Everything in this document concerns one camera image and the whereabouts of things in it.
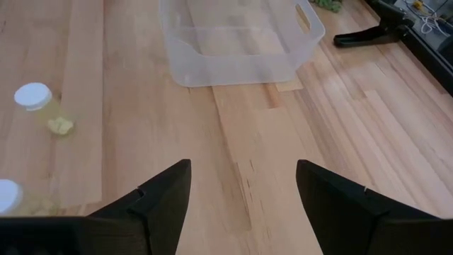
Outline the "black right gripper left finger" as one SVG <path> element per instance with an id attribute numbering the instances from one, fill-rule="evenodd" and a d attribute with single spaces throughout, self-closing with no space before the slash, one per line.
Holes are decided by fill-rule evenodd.
<path id="1" fill-rule="evenodd" d="M 92 213 L 137 220 L 151 254 L 175 254 L 190 200 L 191 161 L 181 159 L 133 191 Z"/>

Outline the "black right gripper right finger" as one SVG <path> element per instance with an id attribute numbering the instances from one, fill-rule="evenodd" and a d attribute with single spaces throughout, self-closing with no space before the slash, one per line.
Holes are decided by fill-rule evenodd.
<path id="1" fill-rule="evenodd" d="M 299 196 L 324 254 L 440 254 L 441 220 L 306 159 Z"/>

